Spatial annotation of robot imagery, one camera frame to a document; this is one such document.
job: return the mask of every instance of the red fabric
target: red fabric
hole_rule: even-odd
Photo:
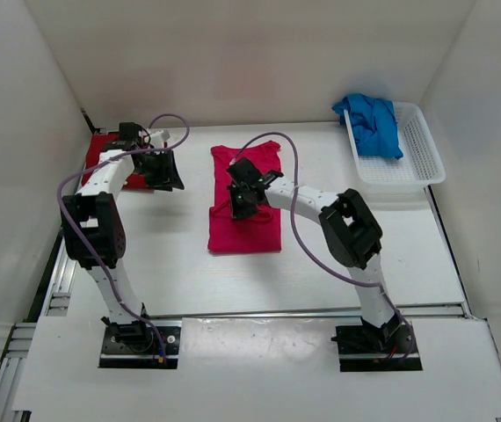
[[[258,214],[246,220],[231,220],[229,190],[231,177],[227,173],[229,162],[239,149],[217,146],[211,149],[214,156],[215,200],[209,208],[209,242],[207,248],[215,253],[275,252],[282,249],[281,215],[279,209],[258,206]],[[268,141],[247,148],[242,156],[249,158],[257,168],[266,173],[281,171],[278,151],[280,145]]]
[[[91,137],[91,146],[86,153],[86,163],[85,166],[87,169],[91,168],[93,165],[98,164],[98,159],[100,156],[100,151],[102,150],[102,146],[110,141],[113,141],[118,137],[118,134],[109,134],[109,135],[93,135]],[[81,183],[84,184],[89,181],[92,173],[85,174]],[[124,183],[124,189],[149,189],[146,184],[143,176],[139,174],[132,174],[127,178],[127,184]]]

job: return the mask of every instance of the purple cable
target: purple cable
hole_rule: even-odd
[[[174,118],[182,121],[182,123],[185,125],[186,131],[184,133],[184,136],[180,139],[180,141],[176,142],[174,145],[171,145],[170,147],[167,147],[167,148],[147,148],[147,149],[135,149],[133,151],[125,151],[121,154],[118,154],[117,156],[113,156],[112,158],[110,158],[107,161],[103,161],[102,163],[98,163],[89,169],[79,171],[75,174],[68,176],[57,187],[57,203],[59,204],[59,208],[61,209],[63,216],[65,217],[67,222],[69,222],[70,227],[75,231],[78,238],[81,239],[81,242],[83,242],[83,244],[86,247],[86,249],[88,250],[88,252],[91,253],[91,255],[94,258],[94,260],[96,261],[96,263],[100,266],[100,268],[102,268],[102,271],[104,272],[105,276],[110,281],[110,287],[112,288],[112,293],[113,293],[114,297],[116,298],[116,301],[118,301],[118,303],[120,304],[121,308],[127,314],[129,314],[132,318],[136,319],[137,321],[140,321],[141,323],[148,325],[151,328],[151,330],[153,330],[153,332],[156,334],[156,338],[157,338],[159,345],[161,347],[161,354],[163,357],[163,362],[166,364],[165,345],[164,345],[164,341],[163,341],[163,337],[161,336],[161,333],[159,332],[159,330],[155,327],[155,325],[149,319],[144,318],[141,315],[137,315],[125,303],[123,303],[121,295],[120,295],[120,291],[118,290],[118,287],[116,286],[116,280],[113,279],[112,274],[110,273],[110,269],[104,263],[104,261],[102,260],[100,255],[98,255],[98,253],[96,252],[96,250],[94,249],[92,244],[89,242],[89,239],[87,239],[86,236],[83,234],[83,232],[81,231],[81,228],[73,221],[73,217],[71,217],[68,209],[65,207],[65,204],[63,203],[63,188],[65,187],[65,185],[68,184],[68,182],[70,182],[71,180],[73,180],[75,178],[80,178],[85,174],[92,173],[98,169],[101,169],[102,167],[108,165],[110,162],[117,161],[124,156],[132,156],[134,154],[146,154],[148,152],[170,151],[172,149],[175,149],[179,145],[181,145],[186,140],[188,135],[190,134],[190,125],[182,116],[179,116],[179,115],[173,114],[173,113],[165,113],[165,114],[160,114],[160,115],[156,116],[153,119],[153,121],[151,121],[151,123],[149,124],[149,129],[152,128],[152,126],[155,124],[155,122],[162,119],[163,117],[174,117]]]
[[[337,279],[342,280],[348,284],[352,284],[353,286],[377,287],[380,289],[381,294],[383,295],[383,298],[389,304],[391,309],[396,313],[397,317],[399,318],[399,321],[401,321],[401,323],[405,324],[407,326],[407,328],[409,329],[410,338],[411,338],[410,348],[405,353],[405,355],[403,355],[398,361],[402,361],[402,360],[407,359],[407,357],[409,357],[409,355],[415,349],[415,344],[416,344],[415,332],[414,332],[412,326],[407,321],[407,319],[403,316],[403,314],[401,313],[399,308],[397,308],[397,306],[391,301],[391,298],[389,297],[388,292],[385,290],[385,287],[381,283],[366,283],[363,281],[357,281],[357,280],[353,280],[349,277],[346,277],[340,273],[337,273],[333,269],[329,268],[326,264],[324,264],[324,262],[321,261],[318,257],[316,257],[313,254],[313,252],[309,250],[307,245],[303,242],[303,239],[301,239],[301,236],[300,236],[299,232],[297,231],[297,226],[295,224],[295,205],[297,204],[297,196],[298,196],[298,191],[299,191],[299,186],[298,186],[299,157],[297,154],[297,148],[295,147],[294,141],[292,141],[292,139],[288,135],[283,134],[282,132],[265,132],[261,135],[255,136],[250,141],[245,143],[241,147],[241,149],[239,149],[239,151],[236,153],[235,158],[233,160],[235,161],[243,153],[243,151],[247,147],[249,147],[249,145],[251,145],[253,142],[257,141],[260,138],[264,138],[267,136],[281,136],[290,144],[290,146],[292,147],[292,151],[294,152],[294,186],[295,186],[295,188],[294,188],[294,196],[292,197],[292,204],[291,204],[290,211],[289,211],[289,219],[290,219],[290,223],[292,226],[292,232],[294,233],[295,240],[300,245],[300,247],[303,249],[305,254],[313,262],[315,262],[319,267],[321,267],[325,272],[329,273],[333,277],[336,277]]]

